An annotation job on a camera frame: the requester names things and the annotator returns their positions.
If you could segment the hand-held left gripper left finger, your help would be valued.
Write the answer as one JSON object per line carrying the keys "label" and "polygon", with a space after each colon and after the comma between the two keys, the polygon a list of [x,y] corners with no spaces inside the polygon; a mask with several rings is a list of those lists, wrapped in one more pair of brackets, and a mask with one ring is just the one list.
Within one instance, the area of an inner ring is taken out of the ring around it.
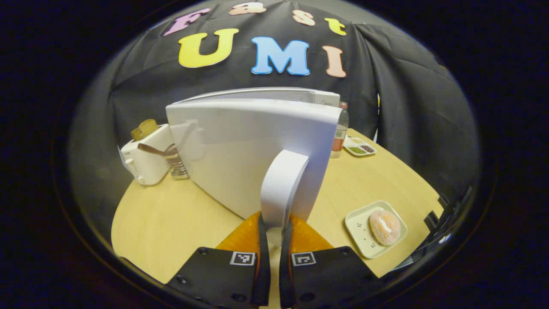
{"label": "hand-held left gripper left finger", "polygon": [[261,307],[270,284],[266,228],[256,212],[215,248],[197,248],[167,286],[203,307]]}

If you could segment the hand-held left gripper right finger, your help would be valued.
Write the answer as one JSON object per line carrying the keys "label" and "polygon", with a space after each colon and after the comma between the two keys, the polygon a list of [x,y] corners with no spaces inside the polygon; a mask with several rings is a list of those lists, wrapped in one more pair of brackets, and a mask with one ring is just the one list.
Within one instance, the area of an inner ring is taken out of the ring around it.
{"label": "hand-held left gripper right finger", "polygon": [[283,233],[283,309],[347,309],[375,294],[379,279],[349,246],[335,248],[295,215]]}

